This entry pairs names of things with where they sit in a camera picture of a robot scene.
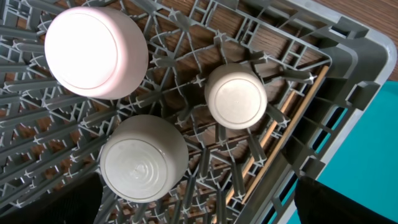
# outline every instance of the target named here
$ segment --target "dish rack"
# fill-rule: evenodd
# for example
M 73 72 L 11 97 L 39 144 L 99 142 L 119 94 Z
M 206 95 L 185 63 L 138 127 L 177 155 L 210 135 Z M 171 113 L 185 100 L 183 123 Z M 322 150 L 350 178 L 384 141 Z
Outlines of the dish rack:
M 87 98 L 52 78 L 45 33 L 75 6 L 120 10 L 142 29 L 150 64 L 131 95 Z M 0 19 L 0 214 L 99 172 L 115 127 L 153 114 L 186 139 L 184 178 L 144 204 L 104 185 L 95 223 L 287 221 L 297 179 L 321 174 L 397 60 L 384 34 L 310 0 L 5 0 Z M 208 74 L 232 62 L 269 99 L 244 130 L 216 123 L 203 96 Z

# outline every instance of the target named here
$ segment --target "small white cup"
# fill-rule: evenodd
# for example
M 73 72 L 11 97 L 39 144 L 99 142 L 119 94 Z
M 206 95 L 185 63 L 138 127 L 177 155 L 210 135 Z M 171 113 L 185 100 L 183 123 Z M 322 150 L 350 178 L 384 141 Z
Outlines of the small white cup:
M 59 14 L 44 48 L 54 77 L 82 96 L 125 97 L 140 85 L 148 66 L 140 28 L 127 15 L 105 7 L 73 7 Z
M 267 94 L 261 81 L 250 69 L 236 63 L 212 71 L 205 98 L 214 119 L 229 129 L 254 125 L 267 106 Z
M 123 121 L 101 151 L 101 173 L 118 196 L 144 203 L 160 199 L 188 168 L 188 147 L 162 118 L 137 115 Z

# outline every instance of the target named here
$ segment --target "teal surface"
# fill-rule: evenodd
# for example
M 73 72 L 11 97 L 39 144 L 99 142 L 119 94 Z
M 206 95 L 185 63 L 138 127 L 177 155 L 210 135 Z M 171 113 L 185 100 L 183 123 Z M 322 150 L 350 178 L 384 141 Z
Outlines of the teal surface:
M 386 82 L 318 181 L 398 222 L 397 173 L 398 83 Z

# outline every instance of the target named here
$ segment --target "white cup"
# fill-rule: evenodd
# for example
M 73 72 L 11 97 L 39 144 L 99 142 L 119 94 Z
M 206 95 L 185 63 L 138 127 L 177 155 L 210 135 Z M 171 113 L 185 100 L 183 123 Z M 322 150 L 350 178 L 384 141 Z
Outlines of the white cup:
M 267 94 L 261 81 L 252 70 L 236 63 L 212 71 L 205 98 L 214 119 L 229 129 L 254 125 L 267 106 Z
M 148 66 L 140 28 L 127 15 L 105 7 L 73 7 L 59 14 L 44 48 L 53 76 L 82 96 L 125 97 L 140 85 Z
M 123 121 L 101 151 L 101 173 L 118 196 L 144 203 L 160 199 L 188 168 L 188 147 L 162 118 L 137 115 Z

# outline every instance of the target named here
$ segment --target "wooden table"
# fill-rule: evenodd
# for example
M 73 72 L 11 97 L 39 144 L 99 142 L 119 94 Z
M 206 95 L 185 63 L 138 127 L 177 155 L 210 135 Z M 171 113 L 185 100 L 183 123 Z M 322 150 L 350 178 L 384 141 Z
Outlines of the wooden table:
M 398 46 L 398 0 L 315 0 L 390 37 Z M 398 66 L 389 77 L 398 81 Z

